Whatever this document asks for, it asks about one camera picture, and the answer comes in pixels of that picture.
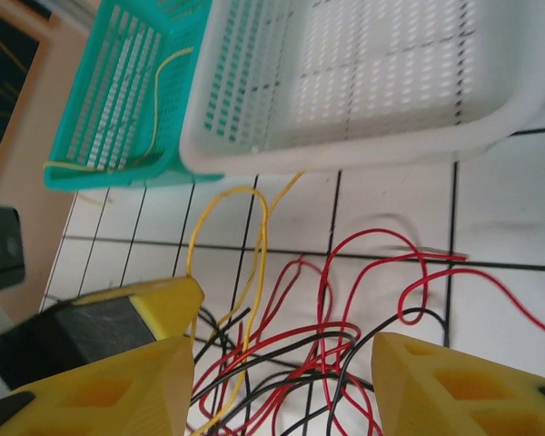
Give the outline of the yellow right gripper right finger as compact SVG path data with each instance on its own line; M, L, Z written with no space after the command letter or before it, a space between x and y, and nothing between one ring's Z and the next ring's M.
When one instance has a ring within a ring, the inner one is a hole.
M372 382L386 435L545 435L545 378L394 332Z

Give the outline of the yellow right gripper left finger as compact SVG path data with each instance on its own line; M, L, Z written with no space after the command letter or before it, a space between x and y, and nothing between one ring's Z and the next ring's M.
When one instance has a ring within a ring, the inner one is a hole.
M182 435L193 346L171 337L22 386L0 399L0 435Z

